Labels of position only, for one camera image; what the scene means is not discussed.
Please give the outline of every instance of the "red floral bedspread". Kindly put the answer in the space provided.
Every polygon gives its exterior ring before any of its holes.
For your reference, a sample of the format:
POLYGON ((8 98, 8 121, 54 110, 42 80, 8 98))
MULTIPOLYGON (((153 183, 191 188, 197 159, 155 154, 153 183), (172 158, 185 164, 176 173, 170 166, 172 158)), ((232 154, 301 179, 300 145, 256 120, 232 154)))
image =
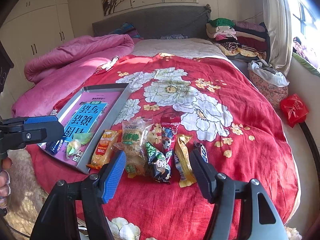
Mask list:
MULTIPOLYGON (((201 141, 209 162, 218 171, 242 181, 259 179, 282 220, 287 220, 298 183, 281 120, 264 96, 230 63, 215 58, 129 55, 109 71, 94 74, 84 85, 114 82, 129 83, 133 93, 113 130, 121 128, 122 120, 141 116, 159 123, 164 111, 177 111, 182 119, 178 133, 193 136, 190 149, 194 140, 201 141)), ((28 151, 37 180, 47 192, 59 179, 74 182, 86 177, 37 146, 29 146, 28 151)), ((134 240, 203 238, 213 205, 202 197, 197 184, 180 188, 179 173, 174 167, 172 170, 170 185, 149 177, 129 179, 124 172, 114 198, 103 207, 113 232, 134 240)), ((239 211, 237 201, 230 239, 236 237, 239 211)), ((81 203, 77 203, 77 215, 84 218, 81 203)))

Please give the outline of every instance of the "headboard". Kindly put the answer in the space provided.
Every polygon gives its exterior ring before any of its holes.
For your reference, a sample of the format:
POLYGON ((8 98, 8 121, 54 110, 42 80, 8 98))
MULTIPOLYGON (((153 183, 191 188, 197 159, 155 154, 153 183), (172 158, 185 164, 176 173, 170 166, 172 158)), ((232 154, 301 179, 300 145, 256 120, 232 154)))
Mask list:
POLYGON ((210 20, 210 6, 172 5, 145 8, 116 15, 92 24, 95 37, 107 35, 123 23, 132 23, 144 39, 184 34, 207 39, 205 24, 210 20))

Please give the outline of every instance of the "white curtain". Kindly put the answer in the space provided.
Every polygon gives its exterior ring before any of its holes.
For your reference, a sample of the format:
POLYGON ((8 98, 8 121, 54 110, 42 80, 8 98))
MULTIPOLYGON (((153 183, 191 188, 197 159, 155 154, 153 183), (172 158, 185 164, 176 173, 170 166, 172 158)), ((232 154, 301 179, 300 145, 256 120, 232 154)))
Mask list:
POLYGON ((263 18, 270 36, 270 61, 285 76, 292 57, 291 14, 288 0, 263 0, 263 18))

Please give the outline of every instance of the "screw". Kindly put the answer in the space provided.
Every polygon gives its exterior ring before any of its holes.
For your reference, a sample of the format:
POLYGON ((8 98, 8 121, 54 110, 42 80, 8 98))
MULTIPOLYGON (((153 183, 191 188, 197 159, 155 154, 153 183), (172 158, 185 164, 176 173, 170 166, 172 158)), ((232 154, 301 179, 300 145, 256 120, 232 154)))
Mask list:
POLYGON ((260 182, 257 179, 252 179, 251 183, 256 186, 260 184, 260 182))
POLYGON ((57 181, 57 185, 58 186, 62 186, 63 184, 64 184, 64 180, 63 179, 57 181))
POLYGON ((97 178, 99 178, 99 175, 98 175, 97 173, 94 173, 94 174, 91 174, 91 175, 89 176, 89 178, 90 178, 91 180, 96 180, 97 178))
POLYGON ((219 179, 226 179, 227 177, 224 173, 218 173, 217 176, 219 179))

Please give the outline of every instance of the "window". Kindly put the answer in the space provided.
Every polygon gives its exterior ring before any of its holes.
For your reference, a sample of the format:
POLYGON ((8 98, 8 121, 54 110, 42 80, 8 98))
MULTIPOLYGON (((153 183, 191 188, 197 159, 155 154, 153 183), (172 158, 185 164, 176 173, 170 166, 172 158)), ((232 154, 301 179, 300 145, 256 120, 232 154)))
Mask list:
POLYGON ((320 67, 320 24, 301 0, 288 0, 291 12, 292 37, 299 37, 303 43, 316 53, 320 67))

